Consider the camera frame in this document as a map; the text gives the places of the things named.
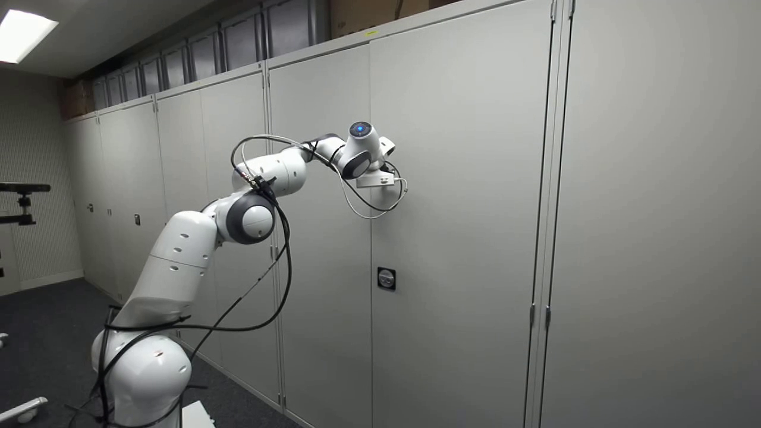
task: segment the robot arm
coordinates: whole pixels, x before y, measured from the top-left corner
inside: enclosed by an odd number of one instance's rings
[[[347,141],[327,136],[235,163],[233,186],[242,191],[211,201],[205,211],[179,211],[170,218],[139,286],[111,323],[140,327],[180,318],[205,280],[211,251],[221,242],[254,244],[266,239],[277,227],[274,197],[298,193],[308,180],[308,163],[315,160],[344,180],[358,177],[358,186],[398,183],[399,176],[382,172],[392,147],[392,141],[379,136],[372,123],[358,120]],[[108,332],[108,344],[99,332],[94,342],[94,365],[110,363],[139,332]],[[170,418],[161,416],[174,409],[187,380],[190,362],[176,342],[154,334],[140,339],[108,374],[115,421],[176,426],[176,411]]]

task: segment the gray floor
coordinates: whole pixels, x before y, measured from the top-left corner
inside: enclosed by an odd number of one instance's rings
[[[82,407],[94,384],[90,342],[98,334],[110,299],[84,280],[0,298],[0,411],[47,396],[51,405],[31,428],[63,428],[70,407]],[[293,421],[252,396],[237,383],[198,358],[185,405],[199,399],[217,428],[296,428]],[[98,426],[88,416],[77,428]]]

